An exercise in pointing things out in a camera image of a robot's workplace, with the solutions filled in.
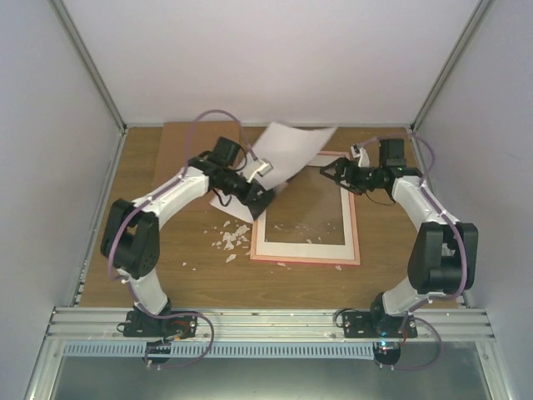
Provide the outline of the dark landscape photo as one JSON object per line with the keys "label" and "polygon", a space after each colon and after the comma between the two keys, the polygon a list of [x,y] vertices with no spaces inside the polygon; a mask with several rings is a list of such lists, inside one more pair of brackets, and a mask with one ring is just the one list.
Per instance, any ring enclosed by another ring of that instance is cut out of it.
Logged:
{"label": "dark landscape photo", "polygon": [[[276,189],[299,173],[327,144],[335,127],[304,130],[272,122],[252,149],[259,158],[268,160],[273,169],[257,181],[266,189]],[[252,223],[247,207],[234,196],[213,197],[210,204],[235,218]]]}

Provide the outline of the brown cardboard backing sheet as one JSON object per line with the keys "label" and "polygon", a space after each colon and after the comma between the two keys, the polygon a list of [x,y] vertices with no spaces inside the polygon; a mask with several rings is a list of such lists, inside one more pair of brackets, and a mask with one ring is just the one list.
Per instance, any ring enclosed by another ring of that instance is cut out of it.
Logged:
{"label": "brown cardboard backing sheet", "polygon": [[163,125],[152,180],[154,188],[159,188],[176,175],[190,158],[212,150],[219,137],[229,138],[237,143],[241,141],[237,122],[198,122],[193,132],[191,126],[191,122],[166,122]]}

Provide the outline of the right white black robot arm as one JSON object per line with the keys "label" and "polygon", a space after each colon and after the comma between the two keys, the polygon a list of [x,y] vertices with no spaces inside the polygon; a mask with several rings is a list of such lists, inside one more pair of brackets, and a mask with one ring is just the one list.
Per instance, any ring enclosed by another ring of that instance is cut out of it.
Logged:
{"label": "right white black robot arm", "polygon": [[339,157],[320,174],[356,195],[383,190],[400,205],[417,235],[407,275],[393,289],[380,293],[370,307],[369,328],[386,338],[405,319],[435,299],[456,299],[475,279],[478,229],[448,212],[431,192],[426,175],[410,167],[401,138],[378,139],[379,160],[372,166],[363,143],[351,148],[351,158]]}

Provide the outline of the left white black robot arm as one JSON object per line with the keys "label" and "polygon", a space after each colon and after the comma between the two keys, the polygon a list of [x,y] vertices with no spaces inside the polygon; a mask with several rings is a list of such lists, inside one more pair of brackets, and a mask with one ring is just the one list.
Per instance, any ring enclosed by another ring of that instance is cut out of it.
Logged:
{"label": "left white black robot arm", "polygon": [[127,285],[134,308],[145,314],[143,327],[154,337],[168,333],[175,316],[156,271],[163,226],[209,192],[237,200],[253,218],[275,198],[274,191],[259,181],[272,170],[265,158],[248,152],[242,166],[232,166],[242,149],[239,143],[220,137],[211,151],[189,159],[160,187],[134,201],[118,199],[110,208],[100,247],[108,275]]}

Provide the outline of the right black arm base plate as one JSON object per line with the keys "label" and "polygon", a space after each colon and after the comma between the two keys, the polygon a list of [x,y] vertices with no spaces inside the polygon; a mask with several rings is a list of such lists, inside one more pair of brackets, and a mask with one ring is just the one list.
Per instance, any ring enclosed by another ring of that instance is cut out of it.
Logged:
{"label": "right black arm base plate", "polygon": [[416,322],[413,318],[403,322],[403,317],[385,315],[383,322],[374,322],[370,311],[349,310],[341,314],[345,338],[402,339],[417,338]]}

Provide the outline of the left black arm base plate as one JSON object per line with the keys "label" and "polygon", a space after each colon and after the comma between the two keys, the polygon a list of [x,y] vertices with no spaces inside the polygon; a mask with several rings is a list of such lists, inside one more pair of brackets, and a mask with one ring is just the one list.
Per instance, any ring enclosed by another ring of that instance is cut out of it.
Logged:
{"label": "left black arm base plate", "polygon": [[127,338],[193,338],[196,328],[196,316],[158,319],[137,308],[128,312],[125,321],[117,325],[117,331]]}

